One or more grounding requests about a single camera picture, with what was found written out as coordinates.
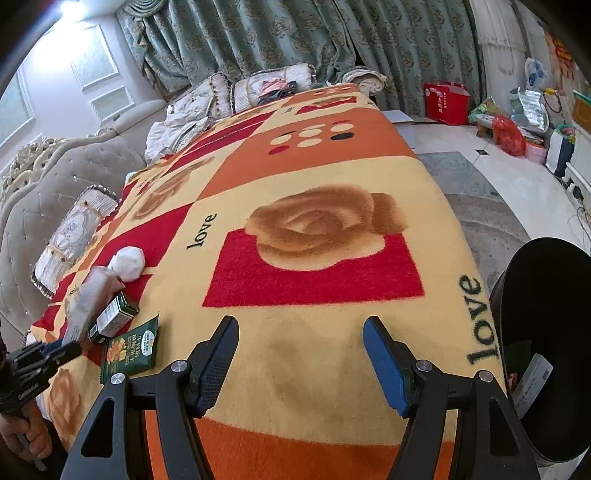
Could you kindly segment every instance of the orange blanket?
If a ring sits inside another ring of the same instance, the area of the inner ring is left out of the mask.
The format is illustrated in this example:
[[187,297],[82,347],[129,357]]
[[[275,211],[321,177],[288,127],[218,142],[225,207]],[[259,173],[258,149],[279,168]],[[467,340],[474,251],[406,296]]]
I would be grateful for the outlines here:
[[[141,308],[131,326],[160,313],[157,371],[186,358],[225,314],[240,323],[219,400],[197,422],[217,480],[387,477],[405,421],[363,348],[370,315],[443,371],[501,378],[483,282],[458,221],[353,85],[241,113],[134,175],[33,328],[38,338],[64,332],[66,293],[127,245],[147,260],[126,289]],[[100,355],[95,348],[66,365],[45,393],[66,446],[100,391]],[[440,478],[454,422],[450,415]]]

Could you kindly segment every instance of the red bag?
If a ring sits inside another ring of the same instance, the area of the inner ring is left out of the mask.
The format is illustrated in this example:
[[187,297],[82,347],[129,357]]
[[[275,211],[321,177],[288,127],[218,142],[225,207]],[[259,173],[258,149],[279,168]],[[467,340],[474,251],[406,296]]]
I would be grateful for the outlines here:
[[525,154],[525,138],[521,135],[517,125],[505,115],[498,115],[492,121],[492,131],[498,138],[504,152],[514,157]]
[[463,85],[443,82],[439,85],[425,83],[427,117],[450,126],[468,123],[470,93]]

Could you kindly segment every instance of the cable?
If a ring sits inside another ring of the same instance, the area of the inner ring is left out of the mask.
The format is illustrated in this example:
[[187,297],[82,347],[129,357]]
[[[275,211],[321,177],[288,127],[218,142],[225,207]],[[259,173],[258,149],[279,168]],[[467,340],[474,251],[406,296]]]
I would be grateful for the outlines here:
[[[579,214],[580,210],[583,211],[583,213],[582,213],[583,219],[582,220],[581,220],[581,215]],[[587,240],[589,240],[589,249],[590,249],[589,255],[591,255],[591,236],[589,236],[589,233],[588,233],[587,229],[583,225],[583,221],[587,225],[589,225],[589,222],[587,221],[587,219],[588,218],[591,218],[591,217],[589,216],[589,213],[587,212],[587,210],[585,210],[584,207],[579,207],[579,208],[577,208],[577,218],[579,220],[579,225],[581,226],[581,230],[583,231],[584,236],[586,236],[587,237]],[[583,250],[585,250],[585,238],[584,237],[583,237]]]

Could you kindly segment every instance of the hand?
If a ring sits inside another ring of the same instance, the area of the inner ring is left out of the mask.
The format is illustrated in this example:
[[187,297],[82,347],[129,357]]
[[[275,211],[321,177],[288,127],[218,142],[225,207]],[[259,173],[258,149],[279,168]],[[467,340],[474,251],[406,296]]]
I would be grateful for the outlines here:
[[[28,421],[0,414],[0,434],[4,442],[11,451],[27,462],[32,460],[31,454],[40,459],[50,456],[52,451],[51,437],[35,400],[25,405],[22,412]],[[24,434],[31,443],[30,452],[27,452],[19,442],[18,434]]]

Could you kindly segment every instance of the rug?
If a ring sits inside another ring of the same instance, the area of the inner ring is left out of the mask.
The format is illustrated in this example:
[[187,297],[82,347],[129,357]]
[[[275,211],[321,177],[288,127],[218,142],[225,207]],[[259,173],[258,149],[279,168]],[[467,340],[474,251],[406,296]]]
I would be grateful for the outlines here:
[[417,155],[456,214],[487,290],[529,235],[501,195],[459,152]]

